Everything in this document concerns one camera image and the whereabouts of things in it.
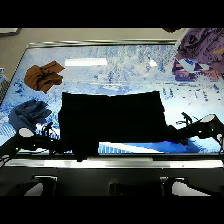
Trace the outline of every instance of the crumpled cloth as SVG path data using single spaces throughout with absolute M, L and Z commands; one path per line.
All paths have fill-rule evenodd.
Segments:
M 42 67 L 33 65 L 27 70 L 24 82 L 34 90 L 47 93 L 53 85 L 60 85 L 62 83 L 63 77 L 57 73 L 63 69 L 65 68 L 56 61 L 52 61 Z
M 182 39 L 177 60 L 187 58 L 224 72 L 224 28 L 191 28 Z
M 51 110 L 46 109 L 47 104 L 43 101 L 29 100 L 14 107 L 9 114 L 9 123 L 18 131 L 20 128 L 36 130 L 36 124 L 46 123 L 46 117 L 51 114 Z

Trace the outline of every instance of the brown cloth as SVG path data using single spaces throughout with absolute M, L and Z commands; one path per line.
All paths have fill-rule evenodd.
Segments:
M 56 61 L 52 61 L 42 67 L 33 65 L 27 70 L 24 82 L 34 90 L 47 93 L 53 85 L 60 85 L 62 83 L 63 77 L 57 73 L 63 69 L 65 68 Z

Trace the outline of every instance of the tabletop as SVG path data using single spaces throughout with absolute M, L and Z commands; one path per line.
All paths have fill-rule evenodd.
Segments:
M 216 114 L 224 122 L 222 76 L 214 71 L 203 73 L 202 67 L 200 71 L 192 73 L 179 69 L 181 65 L 174 57 L 176 52 L 174 44 L 138 42 L 27 48 L 1 104 L 0 138 L 3 141 L 5 137 L 9 138 L 15 134 L 13 127 L 8 123 L 8 115 L 15 106 L 31 99 L 42 100 L 48 104 L 52 113 L 47 121 L 53 122 L 54 130 L 60 135 L 58 112 L 61 108 L 62 92 L 113 96 L 156 90 L 160 91 L 166 123 L 169 125 L 183 127 L 183 124 L 176 124 L 177 121 L 183 120 L 182 112 L 198 119 L 208 114 Z M 63 76 L 61 85 L 54 85 L 45 94 L 31 89 L 24 83 L 27 69 L 33 65 L 43 66 L 54 60 L 65 67 L 59 73 Z M 102 128 L 106 130 L 110 127 L 105 122 Z M 40 130 L 41 125 L 37 125 L 37 132 Z M 150 149 L 165 153 L 219 151 L 219 145 L 215 140 L 194 137 L 189 140 L 187 146 L 171 142 L 101 143 L 99 152 L 128 151 L 129 146 L 134 152 L 150 152 Z

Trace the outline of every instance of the dark blue cloth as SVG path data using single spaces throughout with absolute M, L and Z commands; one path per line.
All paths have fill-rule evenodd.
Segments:
M 46 117 L 51 110 L 46 109 L 47 104 L 43 101 L 29 100 L 12 109 L 9 114 L 9 123 L 18 131 L 20 128 L 36 130 L 36 124 L 46 123 Z

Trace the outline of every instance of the gray floor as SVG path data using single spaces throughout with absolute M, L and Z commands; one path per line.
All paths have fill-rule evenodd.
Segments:
M 177 39 L 183 29 L 161 28 L 22 28 L 19 35 L 0 37 L 0 68 L 10 79 L 29 43 L 69 40 Z

